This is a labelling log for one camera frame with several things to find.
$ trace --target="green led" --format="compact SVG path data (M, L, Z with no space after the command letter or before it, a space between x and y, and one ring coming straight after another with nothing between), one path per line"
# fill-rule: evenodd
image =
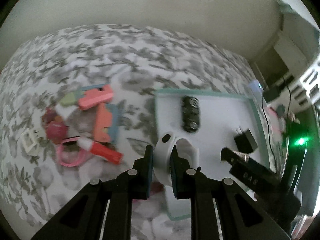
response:
M302 145L305 145L308 140L309 140L309 138L306 138L306 137L305 138L300 138L300 139L296 140L293 145L302 146Z

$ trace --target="triangular cutout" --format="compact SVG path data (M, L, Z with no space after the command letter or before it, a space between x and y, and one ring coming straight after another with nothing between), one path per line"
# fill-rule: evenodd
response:
M85 205L88 201L88 196L83 196L68 212L60 219L60 223L71 227L77 228L81 219L81 215L84 211Z
M262 222L262 217L259 215L259 213L255 211L254 208L240 194L236 194L235 199L246 227L251 227Z

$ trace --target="bed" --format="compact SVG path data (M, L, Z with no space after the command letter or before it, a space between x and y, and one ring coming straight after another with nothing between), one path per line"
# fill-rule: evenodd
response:
M115 178L132 167L146 145L156 144L155 90L246 94L253 79L240 55L183 33L151 27L79 26L27 41L0 75L1 197L36 231L91 178ZM45 137L39 139L39 155L24 152L19 137L27 127L41 132L40 117L47 106L80 86L106 82L115 92L113 103L123 111L117 143L124 153L121 165L93 157L80 167L60 166L53 144ZM91 132L93 114L88 111L75 123L80 133ZM164 205L162 186L154 182L150 199L133 203L131 239L191 238L191 220L169 220Z

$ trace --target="silver rivet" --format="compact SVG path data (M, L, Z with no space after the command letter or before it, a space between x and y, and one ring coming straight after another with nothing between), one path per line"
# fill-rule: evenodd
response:
M195 174L196 174L196 170L194 170L194 169L187 169L187 174L188 174L188 175L195 175Z
M223 182L224 182L224 184L226 184L226 185L232 185L232 184L233 184L233 180L230 179L230 178L225 178L225 179L223 180Z
M128 174L129 174L130 176L134 176L134 175L137 175L137 174L138 174L138 171L135 170L135 169L131 169L131 170L128 170Z
M99 183L99 179L97 179L97 178L90 179L89 183L91 185L97 185Z

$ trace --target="beige wall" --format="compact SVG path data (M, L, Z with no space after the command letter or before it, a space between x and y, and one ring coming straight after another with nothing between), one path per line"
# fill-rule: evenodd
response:
M310 17L300 0L284 0ZM0 69L23 42L61 28L129 23L171 29L253 58L276 32L275 0L20 0L0 29Z

